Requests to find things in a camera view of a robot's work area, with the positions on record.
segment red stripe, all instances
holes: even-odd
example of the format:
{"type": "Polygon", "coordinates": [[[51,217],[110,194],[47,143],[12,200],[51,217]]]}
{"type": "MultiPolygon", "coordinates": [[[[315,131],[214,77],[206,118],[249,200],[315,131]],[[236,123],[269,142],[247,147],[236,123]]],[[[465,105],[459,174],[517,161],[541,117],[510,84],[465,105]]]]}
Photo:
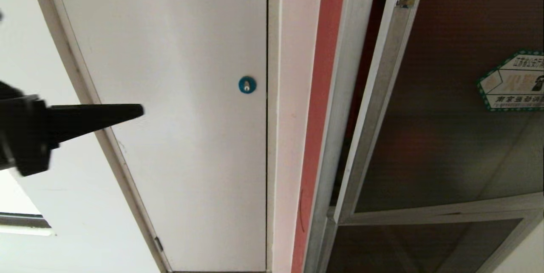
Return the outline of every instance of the red stripe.
{"type": "Polygon", "coordinates": [[[291,273],[303,271],[343,0],[321,0],[291,273]]]}

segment brown panel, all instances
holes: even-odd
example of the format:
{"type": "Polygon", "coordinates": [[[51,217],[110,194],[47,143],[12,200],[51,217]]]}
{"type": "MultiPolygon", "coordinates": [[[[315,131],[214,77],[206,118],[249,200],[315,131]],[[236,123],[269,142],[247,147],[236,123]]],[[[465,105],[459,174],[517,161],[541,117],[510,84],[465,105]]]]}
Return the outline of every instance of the brown panel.
{"type": "Polygon", "coordinates": [[[543,113],[488,112],[476,80],[542,50],[543,0],[421,0],[356,211],[543,190],[543,113]]]}
{"type": "Polygon", "coordinates": [[[521,219],[434,225],[340,226],[329,273],[473,273],[521,219]]]}

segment white wall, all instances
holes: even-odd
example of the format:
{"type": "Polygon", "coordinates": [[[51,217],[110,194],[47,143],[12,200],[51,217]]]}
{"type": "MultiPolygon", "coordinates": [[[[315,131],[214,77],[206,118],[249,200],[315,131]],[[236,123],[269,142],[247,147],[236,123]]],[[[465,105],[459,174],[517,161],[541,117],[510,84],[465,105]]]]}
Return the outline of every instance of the white wall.
{"type": "Polygon", "coordinates": [[[513,250],[494,273],[544,272],[544,221],[513,250]]]}

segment door hinge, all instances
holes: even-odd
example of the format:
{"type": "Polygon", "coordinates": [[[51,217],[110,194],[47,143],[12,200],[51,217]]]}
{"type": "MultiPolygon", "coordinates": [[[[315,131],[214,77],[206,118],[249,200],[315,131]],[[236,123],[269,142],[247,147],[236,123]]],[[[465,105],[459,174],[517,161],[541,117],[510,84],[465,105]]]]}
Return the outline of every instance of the door hinge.
{"type": "Polygon", "coordinates": [[[159,240],[159,237],[155,237],[155,244],[157,245],[157,248],[159,249],[159,252],[163,252],[163,245],[161,244],[161,241],[159,240]]]}

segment green-bordered sticker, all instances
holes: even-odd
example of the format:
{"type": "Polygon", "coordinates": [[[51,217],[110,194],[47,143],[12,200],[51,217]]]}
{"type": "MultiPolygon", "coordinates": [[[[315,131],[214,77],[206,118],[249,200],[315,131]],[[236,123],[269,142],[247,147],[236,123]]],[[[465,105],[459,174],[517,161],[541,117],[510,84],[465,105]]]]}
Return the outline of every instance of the green-bordered sticker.
{"type": "Polygon", "coordinates": [[[490,111],[544,111],[544,53],[520,50],[478,80],[490,111]]]}

